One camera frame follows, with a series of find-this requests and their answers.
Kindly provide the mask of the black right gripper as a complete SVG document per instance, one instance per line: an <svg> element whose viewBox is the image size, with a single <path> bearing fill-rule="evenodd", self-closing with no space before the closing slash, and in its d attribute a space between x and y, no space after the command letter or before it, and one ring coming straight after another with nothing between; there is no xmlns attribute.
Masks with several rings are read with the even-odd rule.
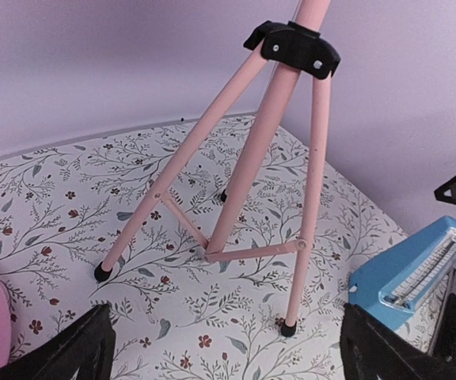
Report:
<svg viewBox="0 0 456 380"><path fill-rule="evenodd" d="M345 304L340 355L346 379L456 379L456 293L445 295L429 351L421 351L358 305Z"/></svg>

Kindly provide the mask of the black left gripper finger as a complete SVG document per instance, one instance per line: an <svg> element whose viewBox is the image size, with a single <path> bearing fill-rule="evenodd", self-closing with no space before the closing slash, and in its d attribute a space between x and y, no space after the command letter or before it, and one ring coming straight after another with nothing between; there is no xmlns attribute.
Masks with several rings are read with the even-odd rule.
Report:
<svg viewBox="0 0 456 380"><path fill-rule="evenodd" d="M92 307L39 348L0 368L0 379L109 379L116 332L110 307Z"/></svg>

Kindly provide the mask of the blue metronome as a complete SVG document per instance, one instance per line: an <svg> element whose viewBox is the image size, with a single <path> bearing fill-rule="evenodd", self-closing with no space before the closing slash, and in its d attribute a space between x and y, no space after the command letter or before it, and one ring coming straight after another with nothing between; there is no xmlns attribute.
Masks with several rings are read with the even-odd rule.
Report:
<svg viewBox="0 0 456 380"><path fill-rule="evenodd" d="M348 302L396 331L456 261L456 219L443 216L379 253L350 276Z"/></svg>

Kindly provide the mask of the pink music stand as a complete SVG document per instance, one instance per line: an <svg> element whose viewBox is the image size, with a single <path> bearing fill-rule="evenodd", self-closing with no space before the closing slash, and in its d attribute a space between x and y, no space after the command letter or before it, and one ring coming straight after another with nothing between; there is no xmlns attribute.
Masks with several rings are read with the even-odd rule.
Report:
<svg viewBox="0 0 456 380"><path fill-rule="evenodd" d="M301 1L293 21L287 24L267 21L253 30L250 38L244 43L245 48L251 51L247 60L225 84L169 159L157 180L150 186L116 242L96 267L94 277L97 282L102 283L110 277L113 267L143 222L158 203L164 203L204 248L203 258L206 262L228 262L295 253L291 292L280 333L285 337L291 337L296 333L298 309L308 272L310 250L314 245L321 198L332 77L340 62L336 50L321 38L319 32L329 5L329 0ZM211 237L205 237L180 209L177 202L170 198L169 187L215 125L270 61L276 63L275 71L227 188L222 194L224 205L213 233ZM287 110L302 72L312 75L313 93L306 190L298 238L280 245L227 252L225 246L234 222L263 164L267 149Z"/></svg>

